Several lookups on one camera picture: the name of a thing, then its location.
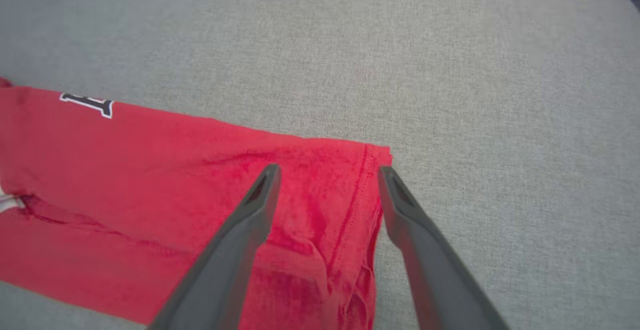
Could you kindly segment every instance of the folded red garment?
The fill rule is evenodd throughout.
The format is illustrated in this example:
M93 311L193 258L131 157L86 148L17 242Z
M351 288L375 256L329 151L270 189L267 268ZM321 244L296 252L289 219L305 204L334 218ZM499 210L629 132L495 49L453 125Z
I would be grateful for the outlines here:
M270 163L279 201L240 328L370 330L388 147L2 79L0 184L23 204L0 213L0 280L148 324Z

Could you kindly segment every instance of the gray fabric surface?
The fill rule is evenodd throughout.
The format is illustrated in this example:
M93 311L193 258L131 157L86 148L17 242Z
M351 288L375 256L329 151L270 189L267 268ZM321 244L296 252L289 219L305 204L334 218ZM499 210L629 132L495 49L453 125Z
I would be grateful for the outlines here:
M629 0L0 0L0 76L391 146L512 328L637 329L639 32ZM384 232L375 261L375 328L416 328ZM141 328L6 284L0 312Z

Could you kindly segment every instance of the red fabric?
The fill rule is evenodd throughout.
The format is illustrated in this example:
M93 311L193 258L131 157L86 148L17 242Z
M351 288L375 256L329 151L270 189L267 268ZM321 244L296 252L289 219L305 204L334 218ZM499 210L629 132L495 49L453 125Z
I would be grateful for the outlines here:
M148 324L262 169L272 230L242 329L371 329L388 147L300 138L0 81L0 280Z

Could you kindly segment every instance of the black and white lettering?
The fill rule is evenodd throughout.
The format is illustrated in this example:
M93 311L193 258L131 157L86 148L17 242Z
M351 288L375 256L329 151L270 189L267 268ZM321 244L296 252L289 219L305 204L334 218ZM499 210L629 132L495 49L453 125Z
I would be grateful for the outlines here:
M114 104L112 100L100 100L94 99L93 97L71 95L70 93L61 94L60 100L66 103L76 103L83 107L96 109L105 118L112 118L112 105Z

